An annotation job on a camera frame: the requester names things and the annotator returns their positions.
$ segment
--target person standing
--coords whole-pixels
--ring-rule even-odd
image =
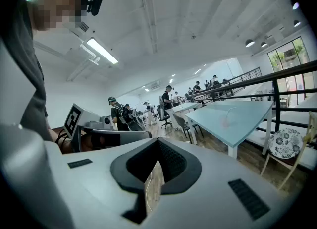
[[[117,127],[119,131],[129,131],[128,125],[122,123],[122,121],[120,120],[119,110],[123,108],[123,105],[118,103],[115,97],[109,97],[108,101],[109,101],[109,105],[112,106],[111,108],[112,122],[117,123]]]
[[[199,84],[200,84],[200,82],[196,81],[196,85],[194,86],[194,93],[199,93],[199,92],[202,91],[202,89],[200,88]]]
[[[173,100],[169,99],[169,92],[172,90],[172,87],[170,85],[167,85],[166,87],[166,91],[163,93],[162,99],[164,102],[164,109],[166,110],[166,112],[168,113],[168,115],[170,116],[170,120],[172,122],[174,131],[177,130],[182,130],[182,128],[177,124],[177,121],[175,120],[174,114],[173,114]]]
[[[210,82],[211,82],[211,86],[214,86],[213,83],[214,83],[215,81],[217,81],[217,78],[218,78],[218,77],[217,77],[216,75],[213,75],[213,79],[210,81]]]

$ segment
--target black vent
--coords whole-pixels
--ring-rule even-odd
[[[88,30],[88,25],[86,25],[84,22],[81,22],[81,23],[79,23],[78,24],[78,27],[80,28],[80,29],[82,29],[84,32],[87,32],[87,30]]]
[[[243,180],[233,180],[228,182],[228,184],[253,220],[262,217],[270,210],[270,208]]]

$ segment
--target person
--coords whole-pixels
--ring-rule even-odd
[[[173,100],[178,101],[178,96],[177,96],[178,92],[175,92],[175,95],[173,96]]]
[[[177,130],[182,131],[182,128],[177,124],[177,121],[175,120],[175,117],[173,114],[173,109],[172,109],[173,108],[173,106],[172,106],[173,100],[169,98],[169,94],[168,94],[171,90],[172,90],[172,87],[170,85],[167,85],[166,91],[162,95],[162,99],[164,102],[164,109],[168,113],[168,115],[170,116],[170,120],[172,122],[174,131],[177,131]]]
[[[151,107],[147,105],[147,111],[148,111],[148,126],[154,125],[157,122],[154,120],[151,112]]]
[[[120,120],[119,111],[123,108],[123,105],[117,102],[117,99],[113,96],[109,97],[108,99],[109,105],[112,106],[111,108],[111,117],[112,122],[117,123],[117,128],[119,131],[129,131],[128,125],[125,123],[122,123]]]
[[[216,75],[213,75],[213,79],[210,80],[211,86],[214,86],[213,83],[214,83],[215,81],[217,81],[217,78],[218,78],[218,77],[217,77]]]
[[[194,93],[199,93],[202,91],[202,89],[200,88],[199,86],[200,82],[199,81],[196,81],[196,85],[194,86]]]
[[[46,93],[44,76],[41,65],[35,55],[33,35],[36,31],[45,31],[57,28],[65,21],[64,18],[75,18],[80,21],[81,12],[87,10],[88,0],[19,0],[12,17],[12,26],[4,34],[3,41],[12,55],[12,58],[22,70],[24,75],[35,87],[36,91],[31,98],[20,124],[37,132],[46,141],[56,141],[58,135],[50,129],[46,113]],[[89,142],[89,135],[83,138]],[[63,153],[72,152],[71,142],[68,139],[58,145]]]

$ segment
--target table leg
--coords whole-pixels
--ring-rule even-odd
[[[233,157],[234,159],[237,159],[237,153],[238,153],[238,145],[234,148],[228,146],[228,155]]]
[[[188,118],[187,118],[187,121],[188,121],[188,126],[190,128],[190,132],[192,133],[193,142],[194,142],[194,144],[197,144],[197,140],[196,140],[196,136],[195,136],[195,132],[194,132],[194,128],[193,128],[193,123]]]
[[[272,108],[269,109],[269,111],[267,113],[266,135],[265,135],[265,141],[264,141],[262,155],[265,155],[266,151],[267,151],[268,140],[269,140],[269,137],[271,136],[271,126],[272,126]]]

